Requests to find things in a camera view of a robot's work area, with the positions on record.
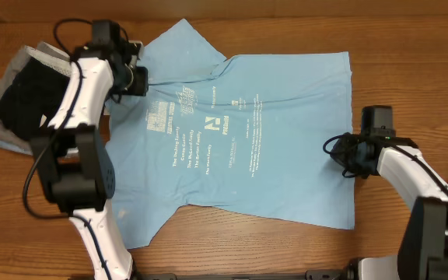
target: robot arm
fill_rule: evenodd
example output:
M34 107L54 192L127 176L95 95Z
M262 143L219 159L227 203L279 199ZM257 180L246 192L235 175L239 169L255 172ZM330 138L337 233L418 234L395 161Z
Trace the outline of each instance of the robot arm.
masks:
M448 184L411 139L395 136L392 118L391 107L365 107L360 135L339 135L324 145L344 175L385 178L411 209L398 255L354 260L343 274L353 280L448 279Z
M118 24L108 20L93 21L92 28L93 41L76 48L71 56L80 69L72 64L58 112L30 145L44 195L68 214L79 231L93 263L94 279L134 280L138 272L112 214L114 167L98 125L105 100L113 95L119 99L121 95L144 96L148 75L145 68L135 65L142 53L141 42L127 42L121 38ZM79 151L77 163L59 162L75 148Z
M400 148L411 153L428 166L419 149L411 146L401 146ZM438 198L440 201L448 202L448 196L440 190L433 179L414 160L393 148L382 149L377 170L381 177L394 186L411 210L418 198ZM434 170L432 172L448 188L448 183Z

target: t-shirt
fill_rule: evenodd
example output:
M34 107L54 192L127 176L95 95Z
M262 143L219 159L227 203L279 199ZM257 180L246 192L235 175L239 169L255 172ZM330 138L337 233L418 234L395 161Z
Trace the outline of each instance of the t-shirt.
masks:
M205 43L197 45L212 53ZM127 248L148 245L189 204L353 228L354 181L322 151L352 130L348 53L239 55L214 67L209 59L184 76L174 71L188 68L178 54L201 51L167 57L160 45L145 50L155 68L147 96L127 100L119 118L122 104L110 110L114 214ZM158 60L173 62L169 75Z

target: black cable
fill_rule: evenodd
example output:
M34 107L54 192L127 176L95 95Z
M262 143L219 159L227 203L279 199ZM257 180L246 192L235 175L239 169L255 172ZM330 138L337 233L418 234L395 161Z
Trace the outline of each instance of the black cable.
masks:
M53 36L56 40L57 44L60 45L61 49L68 54L69 57L72 56L72 53L67 49L67 47L60 41L60 38L58 38L58 27L62 25L63 23L87 23L89 25L92 25L93 23L86 19L76 19L76 18L70 18L70 19L62 19L59 20L53 28Z
M337 140L337 139L343 139L343 138L352 138L352 140L355 140L355 144L348 147L345 150L341 150L338 152L330 152L326 149L327 145L329 143L331 143L332 141ZM442 184L442 181L435 175L435 173L424 162L419 160L417 156L412 155L411 153L407 152L406 150L404 150L403 148L401 148L395 144L386 142L384 140L381 140L381 139L378 139L375 137L367 137L367 136L363 136L363 135L353 135L353 134L345 133L343 135L337 135L332 138L329 138L323 145L323 151L325 153L327 153L328 155L339 155L339 154L347 152L350 149L353 149L360 142L372 142L372 143L379 144L386 148L393 148L396 151L407 156L409 159L416 162L428 174L428 176L430 176L432 178L433 182L435 182L435 184L440 188L440 190L448 197L448 187L446 185Z
M53 29L54 38L57 41L57 43L60 45L60 47L63 49L63 51L68 54L69 57L71 57L72 54L70 53L70 51L68 51L68 49L63 45L63 43L58 38L57 31L58 31L58 27L62 23L70 23L70 22L80 22L80 23L91 24L90 21L85 20L85 19L62 19L62 20L60 20L59 22L57 22L55 24L54 29ZM107 275L107 279L108 280L112 280L111 275L110 275L110 271L109 271L109 269L107 267L107 263L106 263L106 261L103 258L103 254L101 253L100 245L98 243L98 239L96 238L96 234L94 233L93 228L90 225L90 221L87 221L82 216L75 215L73 213L69 213L68 215L42 215L42 214L36 213L30 207L28 199L27 199L27 196L28 196L28 193L29 193L30 181L32 180L32 176L36 172L37 165L41 161L44 153L46 153L48 151L48 149L55 143L55 141L57 139L57 136L65 128L65 125L68 123L68 120L72 116L72 112L74 110L75 104L77 103L77 99L79 98L79 93L80 93L80 90L82 88L82 80L84 79L84 76L82 75L82 68L81 68L80 64L77 61L72 61L72 63L75 63L75 65L77 66L77 69L79 71L79 84L77 86L77 90L75 91L74 99L72 100L72 103L70 104L70 108L68 109L67 114L65 115L64 120L62 121L62 123L60 124L58 129L54 132L54 134L51 136L50 141L48 142L46 147L43 149L43 151L39 154L39 156L36 158L36 160L34 161L34 164L30 167L30 171L27 174L27 178L26 178L25 183L23 185L23 191L22 191L23 207L26 209L26 211L31 216L33 216L34 218L37 218L37 219L65 219L65 218L72 217L72 218L79 219L82 222L84 222L84 226L87 227L87 229L89 230L89 234L91 235L91 238L93 239L94 247L96 248L96 253L98 254L98 258L100 259L101 267L104 269L105 274Z
M124 36L125 36L125 40L129 43L129 36L128 36L128 32L127 31L125 31L125 29L124 29L124 27L122 27L121 26L121 30L122 30L122 32L124 33Z

